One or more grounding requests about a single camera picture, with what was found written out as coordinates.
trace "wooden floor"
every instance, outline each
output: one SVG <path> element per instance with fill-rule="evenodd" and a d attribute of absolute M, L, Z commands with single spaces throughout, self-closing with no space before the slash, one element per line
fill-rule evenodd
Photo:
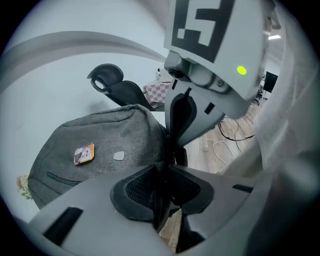
<path fill-rule="evenodd" d="M 257 116 L 257 114 L 260 113 L 265 103 L 266 100 L 262 99 L 260 100 L 260 105 L 258 105 L 256 102 L 252 103 L 252 107 L 249 107 L 246 115 L 240 119 L 237 119 L 237 122 L 239 124 L 238 131 L 238 124 L 235 120 L 224 118 L 224 121 L 221 122 L 222 132 L 227 137 L 233 139 L 241 139 L 253 135 L 254 118 Z M 249 138 L 243 141 L 238 141 L 237 144 L 240 150 L 243 150 L 251 140 L 252 139 Z M 222 173 L 226 165 L 216 157 L 215 151 L 218 157 L 225 161 L 227 165 L 232 162 L 234 157 L 228 150 L 225 143 L 215 144 L 214 151 L 213 144 L 221 141 L 226 142 L 234 157 L 237 157 L 240 151 L 237 148 L 236 142 L 223 137 L 218 126 L 216 126 L 213 130 L 208 131 L 203 136 L 195 139 L 185 146 L 185 149 L 187 151 L 188 167 L 204 172 Z M 181 210 L 179 210 L 171 218 L 168 219 L 165 226 L 159 233 L 162 240 L 172 249 L 173 252 L 177 247 L 180 222 Z"/>

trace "gray backpack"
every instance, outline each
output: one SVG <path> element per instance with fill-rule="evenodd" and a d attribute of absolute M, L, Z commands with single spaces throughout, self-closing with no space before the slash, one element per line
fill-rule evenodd
<path fill-rule="evenodd" d="M 94 143 L 94 158 L 75 165 L 75 150 Z M 124 152 L 123 160 L 115 153 Z M 28 188 L 39 208 L 75 185 L 126 168 L 174 164 L 165 128 L 140 105 L 90 114 L 60 125 L 36 157 Z"/>

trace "curved gray stripe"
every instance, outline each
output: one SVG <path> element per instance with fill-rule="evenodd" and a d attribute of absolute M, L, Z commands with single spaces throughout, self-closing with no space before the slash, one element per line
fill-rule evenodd
<path fill-rule="evenodd" d="M 26 73 L 65 57 L 88 53 L 120 53 L 165 62 L 162 54 L 116 35 L 91 31 L 63 31 L 26 40 L 0 59 L 0 94 Z"/>

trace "checkered cloth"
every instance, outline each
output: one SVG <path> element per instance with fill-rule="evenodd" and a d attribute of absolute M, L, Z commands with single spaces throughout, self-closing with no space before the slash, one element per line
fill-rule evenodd
<path fill-rule="evenodd" d="M 153 81 L 143 87 L 146 92 L 144 95 L 149 103 L 165 103 L 166 94 L 170 86 L 169 82 Z"/>

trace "green light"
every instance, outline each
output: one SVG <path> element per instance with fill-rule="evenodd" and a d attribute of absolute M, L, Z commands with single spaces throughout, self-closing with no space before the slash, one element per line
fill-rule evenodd
<path fill-rule="evenodd" d="M 244 66 L 238 66 L 236 70 L 238 70 L 238 73 L 241 75 L 245 75 L 247 73 L 247 70 Z"/>

